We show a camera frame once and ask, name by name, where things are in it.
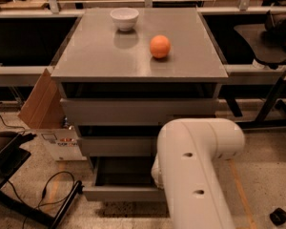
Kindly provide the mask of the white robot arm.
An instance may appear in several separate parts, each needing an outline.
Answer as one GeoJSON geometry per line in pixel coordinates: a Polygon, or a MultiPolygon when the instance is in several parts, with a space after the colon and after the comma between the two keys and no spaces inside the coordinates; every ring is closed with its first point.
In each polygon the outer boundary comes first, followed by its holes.
{"type": "Polygon", "coordinates": [[[240,127],[224,118],[181,118],[162,127],[152,176],[164,189],[173,229],[235,229],[213,160],[231,159],[244,145],[240,127]]]}

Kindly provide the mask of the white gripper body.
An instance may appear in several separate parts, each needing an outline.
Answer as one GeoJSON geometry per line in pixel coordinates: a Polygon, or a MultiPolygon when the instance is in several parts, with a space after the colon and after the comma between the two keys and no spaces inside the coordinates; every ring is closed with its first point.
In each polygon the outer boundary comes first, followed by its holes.
{"type": "Polygon", "coordinates": [[[154,181],[154,184],[156,185],[156,187],[158,189],[164,189],[158,156],[155,156],[155,158],[154,158],[153,166],[151,169],[151,175],[152,175],[152,178],[153,178],[153,181],[154,181]]]}

